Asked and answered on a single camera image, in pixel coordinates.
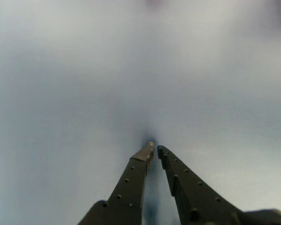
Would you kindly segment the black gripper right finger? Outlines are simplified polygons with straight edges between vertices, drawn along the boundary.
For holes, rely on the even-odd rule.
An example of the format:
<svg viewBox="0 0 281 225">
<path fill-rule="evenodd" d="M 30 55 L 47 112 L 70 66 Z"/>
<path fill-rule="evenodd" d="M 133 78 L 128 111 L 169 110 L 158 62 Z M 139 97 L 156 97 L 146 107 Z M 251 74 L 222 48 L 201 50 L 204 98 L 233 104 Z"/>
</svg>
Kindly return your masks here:
<svg viewBox="0 0 281 225">
<path fill-rule="evenodd" d="M 158 158 L 183 225 L 245 225 L 244 213 L 222 198 L 172 151 L 159 145 Z"/>
</svg>

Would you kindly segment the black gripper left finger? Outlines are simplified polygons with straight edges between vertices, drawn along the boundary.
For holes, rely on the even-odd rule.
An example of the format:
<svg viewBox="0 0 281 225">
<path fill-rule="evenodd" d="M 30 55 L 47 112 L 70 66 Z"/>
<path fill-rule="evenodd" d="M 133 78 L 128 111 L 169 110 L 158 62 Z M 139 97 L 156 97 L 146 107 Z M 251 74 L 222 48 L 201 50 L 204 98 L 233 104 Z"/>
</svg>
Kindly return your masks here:
<svg viewBox="0 0 281 225">
<path fill-rule="evenodd" d="M 134 154 L 121 175 L 109 199 L 96 202 L 81 225 L 140 225 L 145 181 L 154 157 L 154 143 Z"/>
</svg>

